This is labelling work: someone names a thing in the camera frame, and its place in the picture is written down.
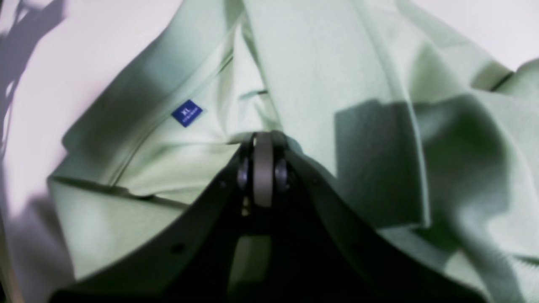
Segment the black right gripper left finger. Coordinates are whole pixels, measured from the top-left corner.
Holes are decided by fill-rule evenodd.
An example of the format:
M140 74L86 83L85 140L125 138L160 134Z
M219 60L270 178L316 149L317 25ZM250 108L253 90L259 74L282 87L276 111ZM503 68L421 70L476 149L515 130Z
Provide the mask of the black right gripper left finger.
M226 301L239 238L270 230L274 163L272 134L247 136L181 217L106 270L57 291L50 302Z

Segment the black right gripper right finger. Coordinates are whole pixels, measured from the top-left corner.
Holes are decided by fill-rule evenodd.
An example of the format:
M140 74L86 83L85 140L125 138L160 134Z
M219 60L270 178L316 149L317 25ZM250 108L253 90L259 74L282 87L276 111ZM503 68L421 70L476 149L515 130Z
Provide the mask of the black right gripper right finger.
M273 153L272 215L298 269L298 290L320 303L483 303L477 291L415 261L379 236L293 151L282 132Z

